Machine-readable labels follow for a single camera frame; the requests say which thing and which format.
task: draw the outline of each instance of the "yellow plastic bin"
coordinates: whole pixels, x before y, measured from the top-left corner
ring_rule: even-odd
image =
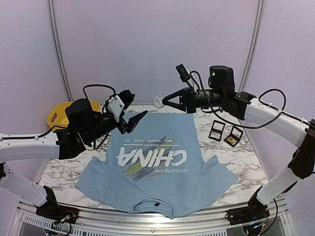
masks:
[[[69,124],[68,118],[65,114],[65,109],[71,105],[72,102],[62,102],[57,104],[49,113],[46,118],[46,123],[52,128],[54,125],[67,127]],[[90,101],[93,111],[99,111],[100,103],[95,101]]]

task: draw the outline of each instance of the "marble surface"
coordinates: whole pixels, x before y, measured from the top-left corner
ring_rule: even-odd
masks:
[[[157,109],[154,106],[130,106],[129,108],[129,111],[133,112],[144,110],[149,112],[182,113],[170,107]],[[239,123],[236,118],[227,113],[221,113],[221,116],[229,121]],[[221,142],[208,138],[215,119],[217,119],[215,115],[205,114],[200,110],[194,114],[195,127],[203,158],[207,161],[216,154],[219,162],[235,173],[238,179],[230,189],[209,207],[247,202],[257,188],[267,183],[265,172],[245,133],[234,148],[223,141],[230,133],[232,125],[226,124]],[[83,207],[113,209],[112,206],[89,199],[75,187],[84,168],[93,156],[101,160],[105,159],[108,143],[109,139],[98,150],[87,147],[87,151],[74,159],[49,161],[40,184],[51,187],[58,202]]]

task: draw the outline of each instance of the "ventilation grille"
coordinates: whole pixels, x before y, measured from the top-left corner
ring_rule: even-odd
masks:
[[[25,215],[24,222],[38,226],[40,228],[52,230],[51,229],[52,221],[43,220],[42,218],[38,218],[36,216]],[[62,230],[61,227],[58,227],[58,226],[53,226],[53,227],[56,231]],[[76,225],[72,225],[72,232],[70,235],[71,236],[134,236],[134,235],[127,235],[127,234],[111,234],[111,233],[106,233],[106,232],[100,232],[97,230],[82,229],[82,228],[77,228]],[[177,235],[177,236],[228,236],[228,235],[227,235],[226,230],[218,230],[218,231],[205,232],[202,234],[184,234],[184,235]]]

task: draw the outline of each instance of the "robotic arm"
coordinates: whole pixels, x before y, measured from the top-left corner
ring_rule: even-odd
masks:
[[[78,99],[65,110],[68,127],[54,132],[50,132],[51,129],[41,135],[0,134],[0,187],[31,201],[40,216],[75,223],[76,208],[59,205],[51,188],[35,184],[16,173],[6,162],[28,158],[71,159],[84,152],[85,145],[91,147],[92,142],[115,128],[122,134],[132,132],[147,113],[139,113],[128,122],[124,120],[124,110],[134,96],[129,90],[111,96],[106,101],[104,113],[93,111],[88,99]]]
[[[192,79],[192,73],[197,73],[195,71],[189,73],[182,64],[176,69],[183,82]],[[195,113],[196,108],[210,107],[212,113],[221,118],[213,109],[213,107],[220,107],[240,120],[266,127],[297,147],[292,160],[267,185],[260,187],[254,193],[247,207],[230,209],[226,214],[231,225],[263,219],[265,215],[270,215],[267,204],[281,193],[289,191],[298,180],[312,174],[315,164],[315,120],[306,122],[303,118],[285,113],[271,104],[268,106],[261,103],[252,94],[236,93],[233,70],[230,67],[211,66],[209,77],[211,89],[204,89],[202,84],[201,86],[202,90],[195,90],[191,86],[181,89],[163,98],[162,104],[187,113]],[[179,103],[169,101],[177,96]],[[257,229],[248,235],[258,235],[260,232],[261,229]]]

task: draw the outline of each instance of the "marble table top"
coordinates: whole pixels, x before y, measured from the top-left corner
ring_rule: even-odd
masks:
[[[182,113],[171,107],[158,109],[154,106],[130,106],[128,110],[132,112],[148,110],[155,113]],[[221,113],[221,116],[234,123],[239,123],[236,118],[228,113]],[[223,141],[230,133],[232,125],[225,125],[221,142],[208,138],[215,119],[217,119],[215,115],[206,114],[200,110],[194,114],[194,123],[203,158],[207,161],[216,154],[219,162],[236,174],[238,179],[209,207],[247,202],[257,188],[267,183],[265,172],[245,133],[235,147],[231,147]],[[82,207],[114,209],[112,206],[89,199],[75,187],[84,168],[93,156],[98,157],[100,160],[105,159],[108,143],[109,139],[98,150],[87,147],[87,151],[74,159],[50,160],[41,177],[40,184],[51,187],[55,192],[57,201],[60,203]]]

